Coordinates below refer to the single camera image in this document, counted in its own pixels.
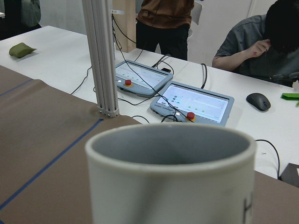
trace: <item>brown table surface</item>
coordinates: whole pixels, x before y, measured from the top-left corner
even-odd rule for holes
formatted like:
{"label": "brown table surface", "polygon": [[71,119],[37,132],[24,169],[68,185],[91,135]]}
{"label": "brown table surface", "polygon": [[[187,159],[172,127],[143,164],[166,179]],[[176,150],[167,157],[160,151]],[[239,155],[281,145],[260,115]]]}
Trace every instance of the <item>brown table surface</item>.
{"label": "brown table surface", "polygon": [[[0,66],[0,224],[91,224],[86,141],[138,124]],[[299,223],[299,189],[256,172],[254,224]]]}

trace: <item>white table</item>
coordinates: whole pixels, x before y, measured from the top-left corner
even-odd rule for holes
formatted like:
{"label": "white table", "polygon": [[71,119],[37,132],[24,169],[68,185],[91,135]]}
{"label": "white table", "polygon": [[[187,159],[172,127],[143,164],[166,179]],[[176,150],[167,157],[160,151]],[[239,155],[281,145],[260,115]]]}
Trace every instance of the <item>white table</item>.
{"label": "white table", "polygon": [[[20,42],[37,50],[21,59],[10,56],[9,49]],[[126,59],[135,60],[139,53],[140,50],[135,49],[130,53],[124,53],[124,56]],[[159,54],[144,51],[137,62],[152,66],[160,58]],[[123,60],[121,53],[116,51],[115,64]],[[165,61],[174,68],[174,81],[201,86],[203,80],[201,65],[176,58],[167,58]],[[0,64],[71,93],[82,82],[87,69],[91,66],[87,37],[54,27],[37,29],[0,41]],[[96,103],[93,87],[93,77],[90,72],[88,79],[74,95]],[[297,134],[299,108],[295,107],[295,101],[280,98],[283,92],[292,93],[298,92],[297,90],[211,67],[208,67],[205,89],[235,98],[226,127],[243,131],[255,139],[266,139],[272,142],[280,156],[281,172],[288,163],[299,164]],[[272,104],[268,112],[259,112],[245,101],[246,96],[253,92],[260,92],[268,97]],[[144,100],[142,97],[123,91],[118,91],[118,97],[132,103]],[[149,108],[151,101],[148,100],[138,106],[119,101],[120,114],[140,115],[150,123],[160,122],[162,118]],[[142,118],[136,120],[146,123]],[[277,157],[268,143],[258,142],[255,169],[276,178]]]}

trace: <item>person's arm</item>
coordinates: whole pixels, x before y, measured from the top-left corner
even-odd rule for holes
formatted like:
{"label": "person's arm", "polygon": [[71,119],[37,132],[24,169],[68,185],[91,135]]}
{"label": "person's arm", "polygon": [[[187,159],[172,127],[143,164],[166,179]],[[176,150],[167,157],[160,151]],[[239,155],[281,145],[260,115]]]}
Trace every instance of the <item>person's arm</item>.
{"label": "person's arm", "polygon": [[235,53],[231,56],[215,56],[212,61],[212,67],[233,71],[239,67],[245,60],[253,57],[259,57],[271,47],[270,40],[257,41],[250,48]]}

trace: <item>tablet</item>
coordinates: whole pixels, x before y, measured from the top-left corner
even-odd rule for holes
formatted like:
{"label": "tablet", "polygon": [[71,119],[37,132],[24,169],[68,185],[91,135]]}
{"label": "tablet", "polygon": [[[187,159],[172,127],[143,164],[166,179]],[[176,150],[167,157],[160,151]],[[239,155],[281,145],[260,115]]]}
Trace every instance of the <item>tablet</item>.
{"label": "tablet", "polygon": [[163,97],[152,101],[151,110],[161,116],[170,115],[170,119],[175,115],[182,122],[225,126],[234,103],[233,97],[174,81],[169,81],[160,94]]}
{"label": "tablet", "polygon": [[141,97],[152,97],[173,77],[169,72],[129,60],[116,65],[115,70],[117,87]]}

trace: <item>red button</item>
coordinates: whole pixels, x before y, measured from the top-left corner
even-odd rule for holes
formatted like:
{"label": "red button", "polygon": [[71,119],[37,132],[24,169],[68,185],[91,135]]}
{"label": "red button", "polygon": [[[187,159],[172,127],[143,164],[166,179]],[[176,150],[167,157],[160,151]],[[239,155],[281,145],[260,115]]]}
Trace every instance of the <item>red button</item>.
{"label": "red button", "polygon": [[125,80],[125,85],[131,85],[131,84],[132,84],[132,81],[130,79]]}
{"label": "red button", "polygon": [[187,118],[188,118],[189,120],[193,120],[193,119],[195,118],[195,114],[194,114],[193,112],[188,112],[188,113],[187,113]]}

